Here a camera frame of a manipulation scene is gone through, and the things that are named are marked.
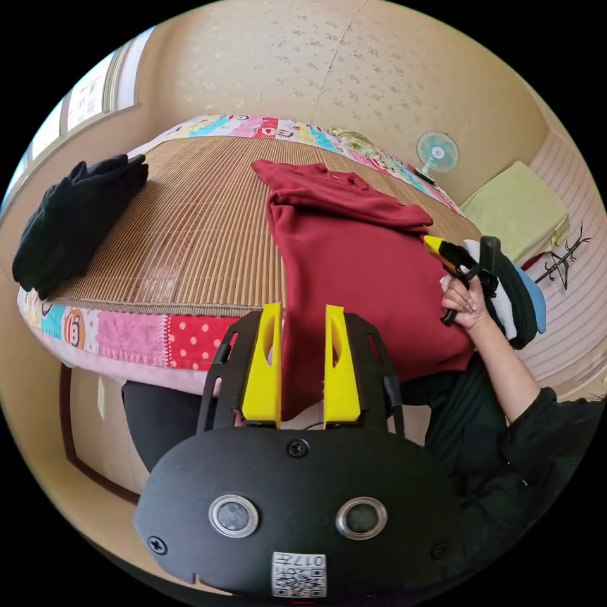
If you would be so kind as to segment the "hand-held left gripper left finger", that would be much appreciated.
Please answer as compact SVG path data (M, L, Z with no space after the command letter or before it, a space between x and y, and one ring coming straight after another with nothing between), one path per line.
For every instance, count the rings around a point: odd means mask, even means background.
M249 425L281 424L282 323L282 303L265 305L259 317L242 401L242 416Z

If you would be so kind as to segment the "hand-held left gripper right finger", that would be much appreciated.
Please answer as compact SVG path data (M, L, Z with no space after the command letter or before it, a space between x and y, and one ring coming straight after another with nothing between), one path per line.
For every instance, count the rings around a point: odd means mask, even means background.
M351 425L361 409L343 307L327 305L324 352L324 424Z

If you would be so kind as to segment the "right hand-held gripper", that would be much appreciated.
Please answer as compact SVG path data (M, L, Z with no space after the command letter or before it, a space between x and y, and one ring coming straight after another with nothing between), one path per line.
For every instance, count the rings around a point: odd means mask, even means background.
M426 249L441 261L448 276L468 282L478 276L487 311L514 350L522 350L546 331L542 290L501 250L498 240L466 240L456 245L437 236L423 237Z

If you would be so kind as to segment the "person's right hand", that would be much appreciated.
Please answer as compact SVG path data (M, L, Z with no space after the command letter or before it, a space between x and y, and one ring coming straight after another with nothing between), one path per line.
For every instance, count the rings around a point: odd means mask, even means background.
M468 286L462 279L448 276L442 306L446 311L455 312L455 323L468 333L473 332L476 326L486 325L493 320L487 311L478 276L473 277Z

